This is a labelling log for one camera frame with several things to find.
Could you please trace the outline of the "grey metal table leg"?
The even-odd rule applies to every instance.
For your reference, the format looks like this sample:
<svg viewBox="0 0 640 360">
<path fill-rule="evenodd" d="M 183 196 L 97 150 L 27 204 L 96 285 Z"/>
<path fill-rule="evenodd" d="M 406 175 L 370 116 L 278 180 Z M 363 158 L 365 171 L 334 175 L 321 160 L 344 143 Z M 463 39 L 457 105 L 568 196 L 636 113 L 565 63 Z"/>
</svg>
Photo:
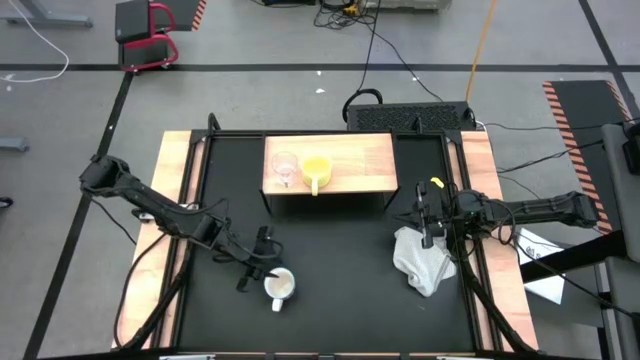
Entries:
<svg viewBox="0 0 640 360">
<path fill-rule="evenodd" d="M 56 13 L 48 10 L 39 0 L 7 0 L 13 10 L 0 13 L 0 20 L 8 24 L 27 24 L 43 27 L 91 28 L 93 21 L 86 15 Z"/>
</svg>

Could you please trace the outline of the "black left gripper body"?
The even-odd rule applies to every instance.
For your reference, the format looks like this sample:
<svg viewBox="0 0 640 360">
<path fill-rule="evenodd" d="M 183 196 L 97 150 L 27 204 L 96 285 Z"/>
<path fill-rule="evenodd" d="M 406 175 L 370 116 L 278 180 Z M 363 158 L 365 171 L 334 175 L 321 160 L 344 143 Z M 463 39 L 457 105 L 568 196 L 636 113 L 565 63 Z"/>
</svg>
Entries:
<svg viewBox="0 0 640 360">
<path fill-rule="evenodd" d="M 236 290 L 241 293 L 247 292 L 247 286 L 250 280 L 258 280 L 258 273 L 262 272 L 264 267 L 276 267 L 281 265 L 281 243 L 273 238 L 274 229 L 269 226 L 262 226 L 258 230 L 256 242 L 249 258 L 242 261 L 245 266 L 244 275 L 239 279 Z"/>
</svg>

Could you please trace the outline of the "black aluminium table frame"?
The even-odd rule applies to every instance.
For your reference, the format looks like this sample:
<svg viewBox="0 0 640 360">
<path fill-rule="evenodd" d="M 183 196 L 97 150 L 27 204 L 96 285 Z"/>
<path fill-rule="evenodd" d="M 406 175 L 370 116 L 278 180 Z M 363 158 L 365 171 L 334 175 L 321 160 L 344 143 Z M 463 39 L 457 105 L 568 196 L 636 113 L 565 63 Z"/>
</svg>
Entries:
<svg viewBox="0 0 640 360">
<path fill-rule="evenodd" d="M 273 196 L 260 193 L 266 133 L 221 130 L 208 136 L 201 197 L 252 246 L 271 226 L 296 289 L 274 312 L 263 285 L 237 288 L 245 269 L 219 264 L 195 247 L 182 298 L 176 346 L 185 351 L 258 353 L 470 352 L 480 332 L 459 277 L 421 296 L 392 262 L 397 215 L 412 208 L 419 181 L 449 178 L 441 133 L 392 137 L 400 189 L 382 194 Z"/>
</svg>

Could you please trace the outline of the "red white patterned mug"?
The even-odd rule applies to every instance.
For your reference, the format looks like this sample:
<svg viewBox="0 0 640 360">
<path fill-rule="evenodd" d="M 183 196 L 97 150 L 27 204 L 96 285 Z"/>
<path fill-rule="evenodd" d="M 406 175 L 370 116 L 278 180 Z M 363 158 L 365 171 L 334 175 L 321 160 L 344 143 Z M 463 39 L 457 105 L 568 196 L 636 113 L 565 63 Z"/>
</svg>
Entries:
<svg viewBox="0 0 640 360">
<path fill-rule="evenodd" d="M 296 287 L 293 273 L 284 267 L 278 267 L 279 278 L 264 278 L 264 289 L 272 299 L 271 309 L 273 312 L 280 312 L 284 302 L 289 299 Z"/>
</svg>

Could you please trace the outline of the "grey flat box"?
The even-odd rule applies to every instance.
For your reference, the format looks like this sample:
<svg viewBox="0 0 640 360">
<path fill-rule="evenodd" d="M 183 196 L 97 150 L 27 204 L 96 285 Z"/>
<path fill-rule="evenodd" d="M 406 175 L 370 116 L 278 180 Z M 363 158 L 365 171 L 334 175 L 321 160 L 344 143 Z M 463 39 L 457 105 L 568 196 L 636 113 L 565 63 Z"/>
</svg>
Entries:
<svg viewBox="0 0 640 360">
<path fill-rule="evenodd" d="M 440 11 L 450 7 L 453 0 L 359 0 L 366 8 L 411 9 Z"/>
</svg>

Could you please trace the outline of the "wooden shelf with black legs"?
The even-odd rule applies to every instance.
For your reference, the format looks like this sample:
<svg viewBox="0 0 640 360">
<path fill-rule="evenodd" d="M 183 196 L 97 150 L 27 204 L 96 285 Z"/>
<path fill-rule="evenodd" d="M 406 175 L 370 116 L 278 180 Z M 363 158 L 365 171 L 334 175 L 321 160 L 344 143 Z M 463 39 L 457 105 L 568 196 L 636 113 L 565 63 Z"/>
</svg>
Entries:
<svg viewBox="0 0 640 360">
<path fill-rule="evenodd" d="M 274 154 L 288 151 L 298 158 L 293 185 L 286 188 L 274 172 Z M 273 196 L 311 195 L 303 182 L 302 163 L 312 156 L 331 160 L 330 182 L 319 195 L 381 194 L 390 205 L 400 190 L 396 172 L 393 136 L 383 133 L 346 133 L 331 135 L 270 135 L 264 139 L 264 164 L 260 196 L 266 209 Z"/>
</svg>

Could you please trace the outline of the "black object on desk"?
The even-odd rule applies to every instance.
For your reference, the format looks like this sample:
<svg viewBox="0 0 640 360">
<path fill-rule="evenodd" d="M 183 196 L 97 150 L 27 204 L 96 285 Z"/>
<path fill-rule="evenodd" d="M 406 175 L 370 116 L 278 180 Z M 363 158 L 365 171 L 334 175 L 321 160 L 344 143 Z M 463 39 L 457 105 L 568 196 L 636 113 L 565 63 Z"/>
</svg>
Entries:
<svg viewBox="0 0 640 360">
<path fill-rule="evenodd" d="M 629 172 L 640 175 L 640 122 L 634 122 L 624 130 L 627 141 L 622 145 Z"/>
</svg>

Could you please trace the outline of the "yellow plastic mug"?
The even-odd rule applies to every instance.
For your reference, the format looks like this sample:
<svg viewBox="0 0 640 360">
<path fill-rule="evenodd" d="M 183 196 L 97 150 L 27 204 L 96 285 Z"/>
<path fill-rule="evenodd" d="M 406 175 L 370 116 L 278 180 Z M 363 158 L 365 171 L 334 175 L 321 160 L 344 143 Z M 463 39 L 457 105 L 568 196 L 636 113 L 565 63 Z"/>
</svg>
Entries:
<svg viewBox="0 0 640 360">
<path fill-rule="evenodd" d="M 311 195 L 317 196 L 331 180 L 332 163 L 327 157 L 312 156 L 303 161 L 301 170 L 303 182 L 310 188 Z"/>
</svg>

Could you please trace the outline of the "grey metal foot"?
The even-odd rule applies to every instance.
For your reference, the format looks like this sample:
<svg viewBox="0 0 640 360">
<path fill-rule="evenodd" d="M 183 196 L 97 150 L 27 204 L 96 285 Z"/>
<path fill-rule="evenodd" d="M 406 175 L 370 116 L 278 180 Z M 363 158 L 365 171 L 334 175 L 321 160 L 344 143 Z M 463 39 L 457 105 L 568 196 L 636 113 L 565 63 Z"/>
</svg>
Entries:
<svg viewBox="0 0 640 360">
<path fill-rule="evenodd" d="M 0 150 L 15 150 L 27 152 L 30 146 L 24 137 L 2 137 L 0 136 Z"/>
</svg>

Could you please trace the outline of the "black computer case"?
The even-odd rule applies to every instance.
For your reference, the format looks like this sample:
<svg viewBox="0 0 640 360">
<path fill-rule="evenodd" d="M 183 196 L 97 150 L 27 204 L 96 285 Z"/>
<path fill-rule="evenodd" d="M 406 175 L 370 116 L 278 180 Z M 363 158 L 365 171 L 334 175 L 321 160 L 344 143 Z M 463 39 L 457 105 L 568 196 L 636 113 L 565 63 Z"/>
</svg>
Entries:
<svg viewBox="0 0 640 360">
<path fill-rule="evenodd" d="M 351 131 L 476 129 L 475 114 L 466 102 L 350 105 L 346 119 L 347 129 Z"/>
</svg>

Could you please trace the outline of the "white paper sheet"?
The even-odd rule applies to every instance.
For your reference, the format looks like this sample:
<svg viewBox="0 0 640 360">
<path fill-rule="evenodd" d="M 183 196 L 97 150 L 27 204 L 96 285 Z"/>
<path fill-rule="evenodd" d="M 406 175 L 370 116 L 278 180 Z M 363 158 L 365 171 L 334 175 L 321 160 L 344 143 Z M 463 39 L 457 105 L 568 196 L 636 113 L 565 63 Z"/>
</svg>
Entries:
<svg viewBox="0 0 640 360">
<path fill-rule="evenodd" d="M 524 228 L 518 231 L 516 249 L 520 265 L 530 263 L 533 258 L 540 259 L 544 256 L 551 255 L 562 250 L 558 245 L 553 244 Z M 528 292 L 560 305 L 562 302 L 564 285 L 564 279 L 559 276 L 551 276 L 549 278 L 525 283 L 524 287 Z"/>
</svg>

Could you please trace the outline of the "grey desk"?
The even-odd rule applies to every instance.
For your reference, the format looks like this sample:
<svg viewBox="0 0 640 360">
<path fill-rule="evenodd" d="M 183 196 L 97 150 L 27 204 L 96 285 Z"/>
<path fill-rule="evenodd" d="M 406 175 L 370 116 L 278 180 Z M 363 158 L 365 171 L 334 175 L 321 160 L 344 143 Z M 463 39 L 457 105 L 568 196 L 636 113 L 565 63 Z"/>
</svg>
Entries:
<svg viewBox="0 0 640 360">
<path fill-rule="evenodd" d="M 636 315 L 615 314 L 621 358 L 640 360 L 640 175 L 628 170 L 623 127 L 604 125 L 601 131 L 626 249 L 625 255 L 608 257 L 605 267 L 614 304 Z"/>
</svg>

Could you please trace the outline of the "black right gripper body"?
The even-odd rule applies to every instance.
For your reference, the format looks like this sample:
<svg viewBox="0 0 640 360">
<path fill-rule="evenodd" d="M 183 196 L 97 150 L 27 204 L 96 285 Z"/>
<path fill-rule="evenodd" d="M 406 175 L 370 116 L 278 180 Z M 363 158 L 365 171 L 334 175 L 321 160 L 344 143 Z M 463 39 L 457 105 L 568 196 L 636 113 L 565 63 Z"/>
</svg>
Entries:
<svg viewBox="0 0 640 360">
<path fill-rule="evenodd" d="M 437 231 L 440 235 L 452 217 L 451 196 L 456 190 L 456 185 L 452 182 L 443 182 L 445 184 L 443 189 L 431 183 L 430 180 L 428 182 L 419 181 L 416 184 L 417 200 L 414 210 L 423 212 L 422 216 L 418 217 L 418 221 L 421 222 L 419 230 L 422 234 L 421 246 L 423 249 L 434 246 L 433 232 Z"/>
</svg>

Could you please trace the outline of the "clear glass cup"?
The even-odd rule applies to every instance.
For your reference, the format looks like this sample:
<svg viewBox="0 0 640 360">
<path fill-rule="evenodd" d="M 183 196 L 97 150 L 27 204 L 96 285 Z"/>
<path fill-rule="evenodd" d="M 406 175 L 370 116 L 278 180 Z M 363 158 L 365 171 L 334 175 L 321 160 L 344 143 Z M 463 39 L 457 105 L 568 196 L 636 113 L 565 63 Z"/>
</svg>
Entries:
<svg viewBox="0 0 640 360">
<path fill-rule="evenodd" d="M 288 151 L 278 152 L 273 155 L 271 165 L 281 184 L 286 188 L 291 187 L 298 169 L 297 156 Z"/>
</svg>

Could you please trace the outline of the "white crumpled cloth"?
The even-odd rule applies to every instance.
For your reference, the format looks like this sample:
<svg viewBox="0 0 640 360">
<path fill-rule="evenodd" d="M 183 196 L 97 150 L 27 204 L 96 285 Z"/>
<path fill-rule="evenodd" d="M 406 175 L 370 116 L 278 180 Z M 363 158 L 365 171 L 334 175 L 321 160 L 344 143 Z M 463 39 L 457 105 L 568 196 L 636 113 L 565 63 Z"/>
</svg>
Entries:
<svg viewBox="0 0 640 360">
<path fill-rule="evenodd" d="M 409 227 L 402 227 L 395 233 L 393 264 L 408 276 L 408 284 L 422 296 L 433 295 L 442 280 L 452 278 L 457 268 L 446 247 L 447 231 L 443 237 L 435 237 L 433 246 L 424 249 L 422 234 Z"/>
</svg>

